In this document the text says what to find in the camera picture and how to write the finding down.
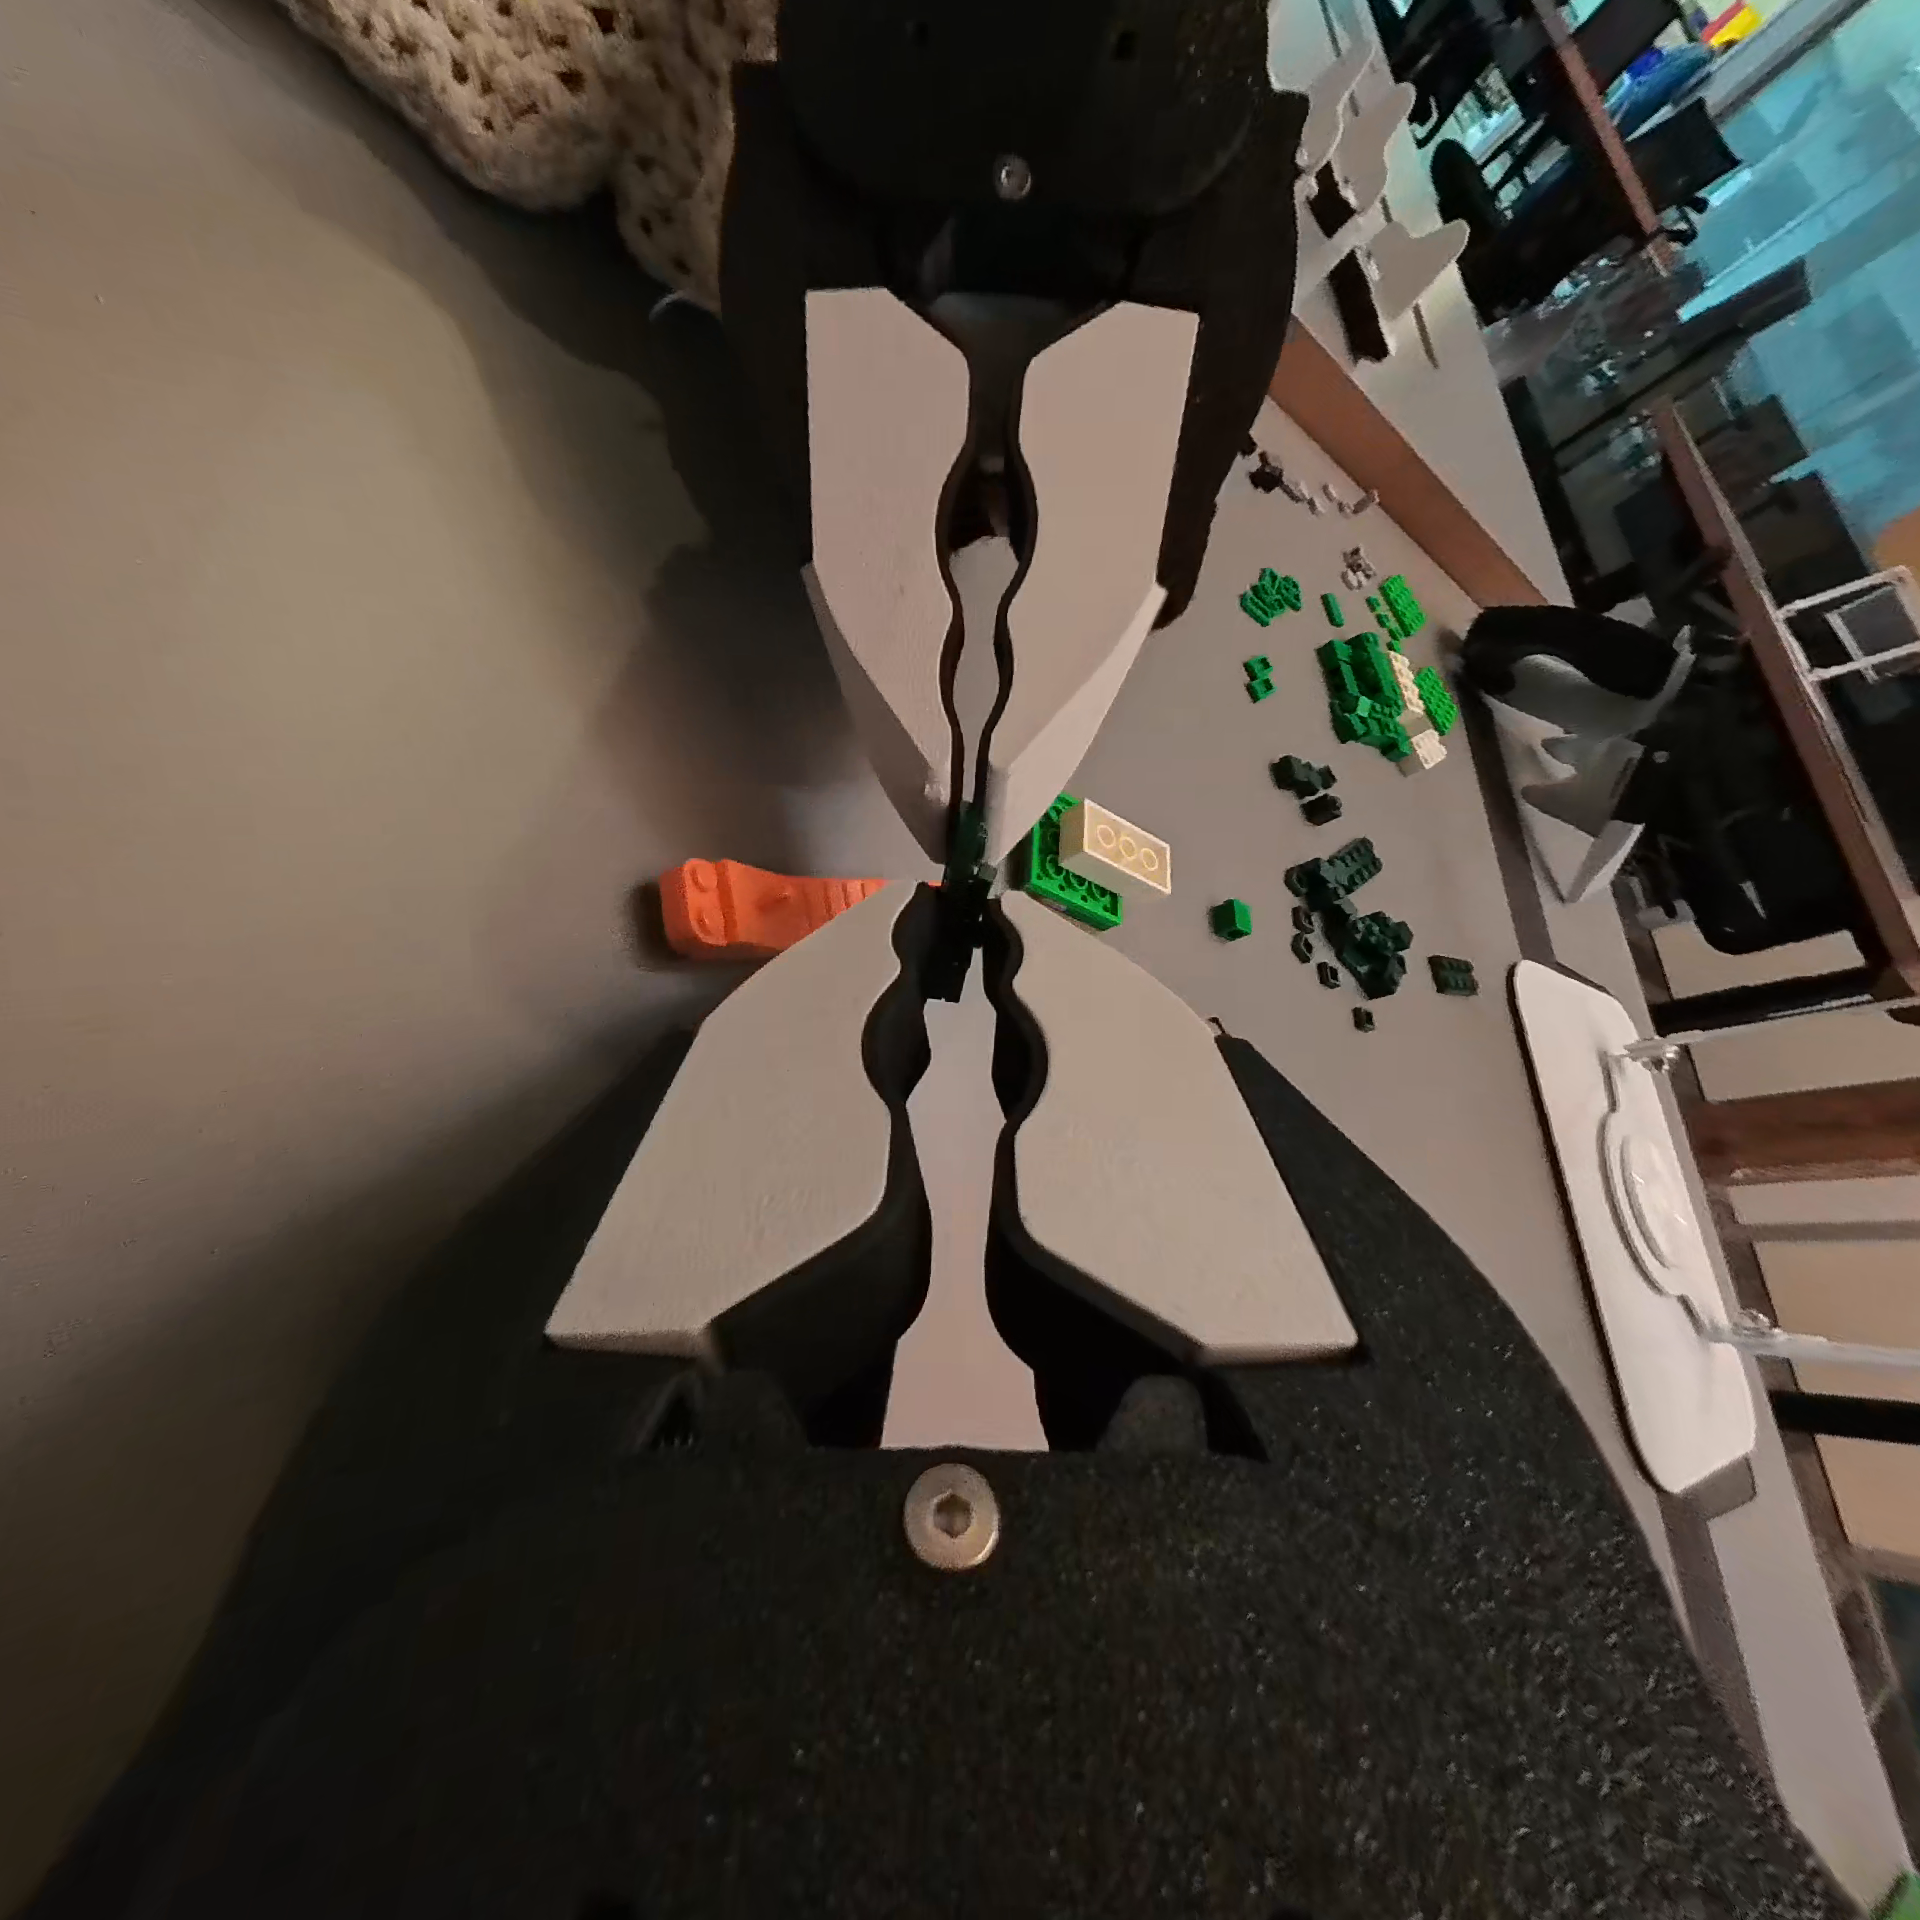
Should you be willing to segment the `dark green lego brick stack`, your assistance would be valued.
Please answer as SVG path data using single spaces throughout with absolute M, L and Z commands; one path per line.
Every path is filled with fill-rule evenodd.
M 956 801 L 923 968 L 926 994 L 935 1000 L 956 1004 L 963 998 L 975 950 L 986 936 L 998 878 L 998 863 L 988 858 L 988 840 L 986 808 L 974 800 Z

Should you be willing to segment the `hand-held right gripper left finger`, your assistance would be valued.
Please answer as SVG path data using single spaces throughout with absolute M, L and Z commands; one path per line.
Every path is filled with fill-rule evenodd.
M 926 892 L 882 889 L 700 1026 L 547 1326 L 583 1353 L 868 1374 L 926 1303 Z

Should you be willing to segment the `scattered dark green lego pieces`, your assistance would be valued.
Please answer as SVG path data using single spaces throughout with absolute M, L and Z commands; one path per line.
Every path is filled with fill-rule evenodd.
M 1342 797 L 1331 766 L 1282 753 L 1269 764 L 1269 775 L 1295 801 L 1305 825 L 1342 825 Z M 1373 1004 L 1402 992 L 1412 954 L 1410 922 L 1361 897 L 1382 871 L 1373 838 L 1357 833 L 1331 852 L 1293 861 L 1282 876 L 1291 897 L 1290 949 L 1325 989 L 1355 989 L 1361 1008 L 1351 1020 L 1361 1032 L 1377 1029 Z M 1481 994 L 1471 960 L 1429 950 L 1423 965 L 1438 996 L 1469 1000 Z

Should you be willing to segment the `orange brick separator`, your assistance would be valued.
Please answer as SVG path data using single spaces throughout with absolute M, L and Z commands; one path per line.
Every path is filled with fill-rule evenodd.
M 663 936 L 697 962 L 780 954 L 885 889 L 881 878 L 810 878 L 732 857 L 690 857 L 658 882 Z

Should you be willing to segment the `green lego base, tan brick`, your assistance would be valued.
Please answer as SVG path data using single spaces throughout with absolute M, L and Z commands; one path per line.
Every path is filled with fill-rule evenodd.
M 1062 791 L 1014 852 L 1013 886 L 1078 928 L 1110 932 L 1126 905 L 1170 897 L 1170 846 Z

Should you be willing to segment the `white round-cornered base plate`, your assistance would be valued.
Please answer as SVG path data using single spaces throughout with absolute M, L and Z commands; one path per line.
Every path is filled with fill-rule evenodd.
M 1627 1440 L 1659 1489 L 1686 1495 L 1756 1446 L 1745 1358 L 1788 1360 L 1807 1340 L 1721 1295 L 1662 1098 L 1678 1045 L 1538 962 L 1510 966 L 1508 998 Z

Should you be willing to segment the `pile of bright green lego pieces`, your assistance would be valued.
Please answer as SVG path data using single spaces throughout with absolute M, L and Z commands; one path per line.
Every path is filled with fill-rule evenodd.
M 1345 557 L 1342 584 L 1357 593 L 1361 615 L 1346 618 L 1345 601 L 1324 591 L 1327 638 L 1315 648 L 1332 733 L 1405 776 L 1429 773 L 1449 756 L 1455 700 L 1438 668 L 1409 653 L 1427 626 L 1423 606 L 1402 573 L 1380 575 L 1361 556 Z

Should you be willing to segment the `person's left forearm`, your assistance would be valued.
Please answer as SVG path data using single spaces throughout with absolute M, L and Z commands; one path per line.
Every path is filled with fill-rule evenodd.
M 284 1 L 461 181 L 524 209 L 607 196 L 637 264 L 715 314 L 735 63 L 777 1 Z

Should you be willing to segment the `small grey lego pieces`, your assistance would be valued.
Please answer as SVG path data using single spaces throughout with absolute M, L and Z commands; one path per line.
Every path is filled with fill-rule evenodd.
M 1310 516 L 1355 521 L 1380 504 L 1380 494 L 1377 489 L 1342 494 L 1331 481 L 1307 485 L 1305 479 L 1290 476 L 1290 471 L 1255 438 L 1244 440 L 1242 454 L 1247 461 L 1247 481 L 1258 494 L 1282 496 L 1290 502 L 1305 508 Z M 1379 568 L 1365 556 L 1362 545 L 1354 543 L 1342 552 L 1340 578 L 1349 589 L 1361 589 L 1379 581 Z

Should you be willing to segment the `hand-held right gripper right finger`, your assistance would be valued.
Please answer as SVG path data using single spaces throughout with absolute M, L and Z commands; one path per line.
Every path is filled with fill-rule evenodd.
M 986 983 L 998 1246 L 1178 1361 L 1354 1354 L 1354 1318 L 1214 1026 L 1028 895 L 994 902 Z

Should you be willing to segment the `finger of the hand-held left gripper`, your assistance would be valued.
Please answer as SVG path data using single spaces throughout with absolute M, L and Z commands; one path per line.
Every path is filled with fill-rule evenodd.
M 1077 773 L 1165 604 L 1162 541 L 1195 336 L 1189 310 L 1113 304 L 1025 369 L 1030 541 L 1002 607 L 1010 679 L 986 741 L 989 863 Z
M 803 582 L 855 733 L 903 826 L 941 866 L 954 837 L 954 647 L 946 557 L 972 448 L 963 346 L 886 289 L 810 289 Z

